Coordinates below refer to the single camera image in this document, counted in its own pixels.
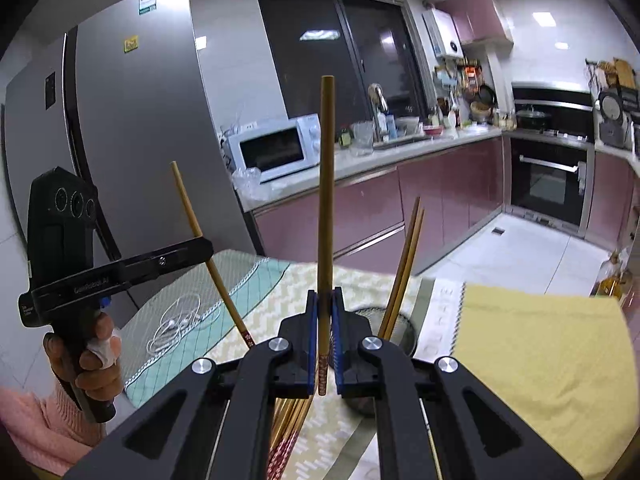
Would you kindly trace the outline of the pink knitted sleeve forearm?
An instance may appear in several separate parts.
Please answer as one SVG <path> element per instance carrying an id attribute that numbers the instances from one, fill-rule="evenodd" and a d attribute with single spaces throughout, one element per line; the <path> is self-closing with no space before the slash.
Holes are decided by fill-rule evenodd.
<path id="1" fill-rule="evenodd" d="M 1 422 L 29 466 L 49 477 L 64 476 L 106 436 L 58 382 L 45 398 L 2 387 Z"/>

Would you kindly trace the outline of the left hand with bandage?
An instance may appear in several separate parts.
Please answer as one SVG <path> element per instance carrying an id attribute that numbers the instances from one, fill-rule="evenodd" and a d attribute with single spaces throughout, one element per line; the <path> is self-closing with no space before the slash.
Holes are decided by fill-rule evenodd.
<path id="1" fill-rule="evenodd" d="M 110 316 L 101 313 L 94 323 L 94 336 L 101 342 L 106 342 L 112 348 L 114 356 L 118 358 L 122 351 L 122 342 L 113 336 L 114 323 Z M 52 373 L 61 384 L 75 385 L 85 394 L 97 401 L 113 401 L 124 388 L 120 365 L 116 361 L 109 368 L 105 368 L 101 359 L 92 351 L 85 350 L 79 358 L 80 372 L 66 370 L 64 359 L 66 349 L 60 337 L 54 333 L 47 333 L 43 337 L 43 349 L 46 352 Z"/>

